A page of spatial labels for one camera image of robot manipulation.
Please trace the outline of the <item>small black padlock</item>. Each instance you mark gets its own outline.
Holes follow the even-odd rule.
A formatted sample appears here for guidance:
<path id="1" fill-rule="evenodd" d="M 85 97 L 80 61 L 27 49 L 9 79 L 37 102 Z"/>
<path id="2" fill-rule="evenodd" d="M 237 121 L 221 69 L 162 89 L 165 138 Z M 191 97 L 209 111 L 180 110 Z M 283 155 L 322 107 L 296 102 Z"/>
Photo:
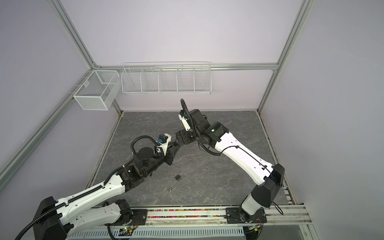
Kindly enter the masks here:
<path id="1" fill-rule="evenodd" d="M 183 174 L 183 173 L 180 173 L 180 174 L 178 174 L 178 175 L 175 176 L 175 180 L 176 180 L 177 182 L 179 182 L 183 177 L 184 177 L 184 174 Z"/>

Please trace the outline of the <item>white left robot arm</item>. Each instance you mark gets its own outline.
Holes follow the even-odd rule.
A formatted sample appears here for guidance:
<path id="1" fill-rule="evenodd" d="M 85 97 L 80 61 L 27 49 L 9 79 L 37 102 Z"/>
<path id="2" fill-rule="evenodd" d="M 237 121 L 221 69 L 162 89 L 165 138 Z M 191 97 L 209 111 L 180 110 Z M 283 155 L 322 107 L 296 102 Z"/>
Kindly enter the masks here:
<path id="1" fill-rule="evenodd" d="M 41 201 L 33 220 L 16 236 L 17 240 L 33 230 L 36 240 L 66 240 L 72 235 L 100 225 L 130 224 L 136 216 L 125 200 L 98 207 L 141 183 L 162 164 L 171 165 L 182 142 L 162 134 L 157 140 L 140 136 L 130 145 L 132 158 L 113 170 L 104 181 L 82 192 L 55 200 Z"/>

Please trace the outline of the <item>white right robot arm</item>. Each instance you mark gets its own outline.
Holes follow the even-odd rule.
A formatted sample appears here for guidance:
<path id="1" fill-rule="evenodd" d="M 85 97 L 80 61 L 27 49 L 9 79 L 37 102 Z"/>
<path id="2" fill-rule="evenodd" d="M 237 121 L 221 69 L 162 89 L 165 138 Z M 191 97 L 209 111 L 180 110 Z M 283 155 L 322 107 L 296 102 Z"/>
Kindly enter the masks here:
<path id="1" fill-rule="evenodd" d="M 184 99 L 180 100 L 182 110 L 179 119 L 184 130 L 177 133 L 181 145 L 197 142 L 210 155 L 227 156 L 237 164 L 255 183 L 254 189 L 238 208 L 238 221 L 249 223 L 261 208 L 274 204 L 276 195 L 284 183 L 285 168 L 271 164 L 245 147 L 228 128 L 219 122 L 210 124 L 198 109 L 190 111 Z"/>

